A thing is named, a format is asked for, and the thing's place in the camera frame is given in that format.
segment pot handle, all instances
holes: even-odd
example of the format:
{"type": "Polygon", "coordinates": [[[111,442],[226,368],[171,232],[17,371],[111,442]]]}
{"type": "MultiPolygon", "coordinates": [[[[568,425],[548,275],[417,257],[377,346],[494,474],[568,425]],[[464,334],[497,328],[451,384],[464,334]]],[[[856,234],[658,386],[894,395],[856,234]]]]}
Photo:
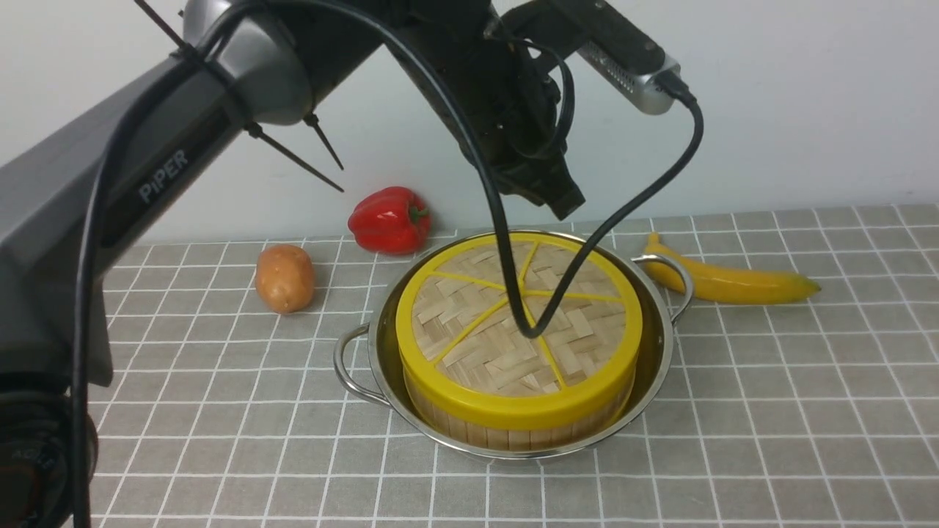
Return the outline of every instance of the pot handle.
{"type": "Polygon", "coordinates": [[[678,309],[675,310],[675,313],[671,314],[671,325],[675,326],[678,322],[678,319],[682,317],[685,313],[685,310],[688,309],[688,306],[691,304],[691,301],[695,298],[695,280],[691,276],[691,273],[685,269],[685,266],[682,266],[678,263],[677,260],[671,258],[670,256],[664,255],[641,255],[633,258],[633,262],[636,264],[645,264],[648,262],[655,262],[657,264],[665,264],[666,266],[675,270],[680,277],[682,277],[682,283],[685,284],[685,296],[682,298],[681,305],[678,306],[678,309]]]}
{"type": "Polygon", "coordinates": [[[369,403],[377,403],[378,405],[391,407],[392,404],[382,393],[377,393],[375,391],[366,389],[353,380],[352,376],[349,375],[348,370],[346,370],[346,364],[343,361],[344,356],[346,355],[346,347],[348,346],[349,342],[356,337],[365,335],[367,333],[368,324],[366,323],[343,334],[339,340],[336,341],[336,348],[332,351],[332,368],[336,371],[336,376],[339,377],[339,382],[341,382],[343,386],[346,387],[346,390],[353,395],[358,396],[360,399],[363,399],[369,403]]]}

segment red bell pepper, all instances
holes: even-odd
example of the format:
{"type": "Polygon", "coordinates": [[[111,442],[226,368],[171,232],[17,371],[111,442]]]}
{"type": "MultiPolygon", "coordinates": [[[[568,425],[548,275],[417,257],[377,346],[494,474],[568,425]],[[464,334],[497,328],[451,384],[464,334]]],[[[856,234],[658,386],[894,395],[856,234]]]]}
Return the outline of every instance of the red bell pepper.
{"type": "Polygon", "coordinates": [[[349,217],[348,228],[362,249],[407,255],[426,242],[430,211],[410,189],[389,187],[360,202],[349,217]]]}

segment bamboo steamer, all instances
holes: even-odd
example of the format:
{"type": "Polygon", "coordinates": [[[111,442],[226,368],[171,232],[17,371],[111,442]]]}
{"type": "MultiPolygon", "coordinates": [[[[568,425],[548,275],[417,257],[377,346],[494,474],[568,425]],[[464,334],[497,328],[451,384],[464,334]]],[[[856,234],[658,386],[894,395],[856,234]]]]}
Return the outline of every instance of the bamboo steamer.
{"type": "MultiPolygon", "coordinates": [[[[580,244],[531,232],[511,240],[534,322],[580,244]]],[[[585,438],[620,417],[642,316],[628,279],[594,252],[544,334],[525,338],[489,235],[426,261],[402,292],[394,325],[408,396],[426,423],[460,442],[529,451],[585,438]]]]}

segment potato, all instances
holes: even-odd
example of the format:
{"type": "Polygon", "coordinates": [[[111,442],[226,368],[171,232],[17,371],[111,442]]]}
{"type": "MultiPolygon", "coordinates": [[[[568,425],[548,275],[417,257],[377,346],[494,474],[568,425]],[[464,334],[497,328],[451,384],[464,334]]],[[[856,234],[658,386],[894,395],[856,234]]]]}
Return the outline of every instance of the potato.
{"type": "Polygon", "coordinates": [[[257,258],[254,289],[272,311],[289,314],[313,300],[313,262],[295,245],[272,246],[257,258]]]}

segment bell pepper stem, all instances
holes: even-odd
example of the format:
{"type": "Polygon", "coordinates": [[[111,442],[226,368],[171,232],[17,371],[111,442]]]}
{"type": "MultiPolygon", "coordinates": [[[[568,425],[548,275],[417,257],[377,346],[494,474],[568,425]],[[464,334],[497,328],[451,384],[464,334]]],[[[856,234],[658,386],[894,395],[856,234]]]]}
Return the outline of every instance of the bell pepper stem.
{"type": "Polygon", "coordinates": [[[418,220],[424,216],[427,216],[428,214],[430,214],[430,211],[427,208],[418,209],[417,206],[410,206],[408,208],[408,216],[410,216],[410,220],[414,224],[417,224],[418,220]]]}

